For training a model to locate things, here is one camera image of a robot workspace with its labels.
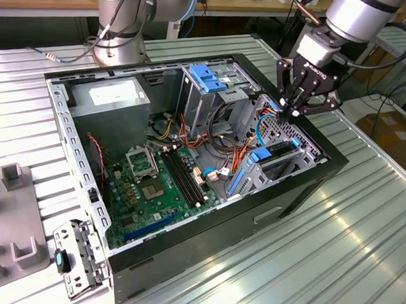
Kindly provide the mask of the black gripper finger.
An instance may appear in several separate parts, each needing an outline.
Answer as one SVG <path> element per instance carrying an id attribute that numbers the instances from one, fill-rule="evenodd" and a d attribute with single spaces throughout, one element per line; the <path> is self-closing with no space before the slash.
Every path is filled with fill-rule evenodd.
<path id="1" fill-rule="evenodd" d="M 293 115 L 314 115 L 338 109 L 341 100 L 337 94 L 338 83 L 327 80 L 305 80 L 301 84 L 302 93 L 293 103 Z M 317 104 L 308 104 L 310 98 L 322 95 L 324 101 Z"/>
<path id="2" fill-rule="evenodd" d="M 280 58 L 276 63 L 277 88 L 280 92 L 280 105 L 282 113 L 279 115 L 281 121 L 292 121 L 293 111 L 298 113 L 296 106 L 297 90 L 301 87 L 303 80 L 307 77 L 306 69 L 295 69 L 294 59 Z"/>

